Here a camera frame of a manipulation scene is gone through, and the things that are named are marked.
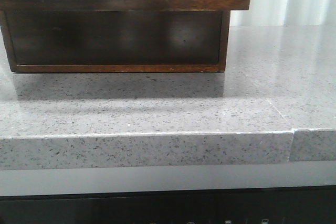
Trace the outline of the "black appliance control panel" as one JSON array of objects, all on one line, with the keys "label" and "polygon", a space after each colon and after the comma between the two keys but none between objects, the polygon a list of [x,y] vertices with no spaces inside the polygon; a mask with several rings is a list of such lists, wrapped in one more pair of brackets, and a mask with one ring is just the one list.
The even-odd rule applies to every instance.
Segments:
[{"label": "black appliance control panel", "polygon": [[1,223],[335,223],[335,187],[3,196]]}]

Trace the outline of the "white pleated curtain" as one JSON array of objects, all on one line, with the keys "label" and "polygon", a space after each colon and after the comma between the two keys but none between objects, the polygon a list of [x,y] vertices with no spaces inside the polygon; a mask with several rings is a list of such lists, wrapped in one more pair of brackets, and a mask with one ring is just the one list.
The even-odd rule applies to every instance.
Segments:
[{"label": "white pleated curtain", "polygon": [[231,26],[335,25],[335,0],[250,0],[232,11]]}]

